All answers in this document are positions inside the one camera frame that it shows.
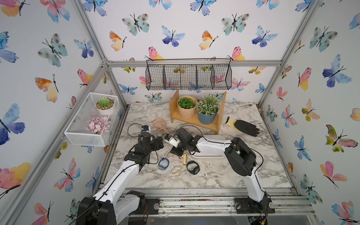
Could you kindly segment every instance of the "wire basket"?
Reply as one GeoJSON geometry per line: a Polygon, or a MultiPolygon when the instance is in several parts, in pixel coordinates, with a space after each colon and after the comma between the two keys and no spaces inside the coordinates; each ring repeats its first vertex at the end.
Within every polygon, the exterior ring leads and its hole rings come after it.
{"type": "Polygon", "coordinates": [[[148,90],[228,90],[231,87],[231,59],[164,59],[153,64],[147,60],[148,90]]]}
{"type": "Polygon", "coordinates": [[[74,115],[64,134],[70,142],[75,145],[105,147],[105,143],[107,143],[110,132],[114,126],[113,121],[116,119],[114,115],[117,115],[119,108],[119,100],[117,96],[90,92],[81,104],[79,110],[74,115]],[[102,130],[100,134],[94,134],[92,131],[86,131],[89,123],[88,121],[99,116],[99,111],[96,108],[96,102],[100,98],[104,97],[114,100],[111,112],[109,115],[106,115],[106,117],[108,117],[107,122],[110,122],[109,132],[104,132],[104,130],[102,130]]]}

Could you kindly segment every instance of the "pink butterfly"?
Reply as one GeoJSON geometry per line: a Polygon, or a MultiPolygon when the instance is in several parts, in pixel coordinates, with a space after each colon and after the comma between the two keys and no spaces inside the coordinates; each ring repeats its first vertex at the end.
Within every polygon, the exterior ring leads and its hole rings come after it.
{"type": "Polygon", "coordinates": [[[70,192],[72,189],[74,189],[72,182],[74,181],[75,178],[78,178],[80,176],[80,169],[79,168],[75,169],[75,167],[76,167],[76,162],[75,159],[73,158],[70,162],[68,172],[65,172],[64,169],[63,169],[64,172],[61,171],[61,173],[64,173],[66,176],[58,180],[55,183],[54,187],[61,190],[65,186],[66,192],[70,192]]]}

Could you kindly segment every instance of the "black wire basket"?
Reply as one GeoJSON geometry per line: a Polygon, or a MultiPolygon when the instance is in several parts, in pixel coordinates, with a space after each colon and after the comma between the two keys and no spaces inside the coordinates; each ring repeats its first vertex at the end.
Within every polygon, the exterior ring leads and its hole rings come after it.
{"type": "Polygon", "coordinates": [[[148,90],[228,90],[231,87],[231,59],[163,59],[153,63],[155,61],[146,61],[148,90]]]}

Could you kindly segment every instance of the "green plant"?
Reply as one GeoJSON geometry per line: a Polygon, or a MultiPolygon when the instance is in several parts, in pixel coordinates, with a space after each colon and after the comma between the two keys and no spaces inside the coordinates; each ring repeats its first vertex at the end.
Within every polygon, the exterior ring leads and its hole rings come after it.
{"type": "Polygon", "coordinates": [[[210,94],[203,96],[203,99],[198,102],[198,109],[204,115],[214,115],[220,108],[219,99],[216,95],[210,94]]]}
{"type": "Polygon", "coordinates": [[[182,97],[177,102],[183,109],[192,109],[195,107],[195,102],[191,98],[182,97]]]}

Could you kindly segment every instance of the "potted plant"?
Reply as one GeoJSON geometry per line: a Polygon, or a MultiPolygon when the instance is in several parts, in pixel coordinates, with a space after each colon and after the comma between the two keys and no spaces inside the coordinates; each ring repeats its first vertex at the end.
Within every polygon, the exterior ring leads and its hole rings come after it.
{"type": "Polygon", "coordinates": [[[177,101],[180,116],[184,119],[190,119],[194,116],[196,110],[196,99],[191,96],[183,96],[177,101]]]}
{"type": "Polygon", "coordinates": [[[100,98],[96,102],[96,108],[98,109],[100,116],[109,116],[113,106],[114,100],[107,97],[100,98]]]}
{"type": "Polygon", "coordinates": [[[220,108],[219,99],[213,95],[207,95],[198,102],[199,121],[202,124],[211,124],[220,108]]]}

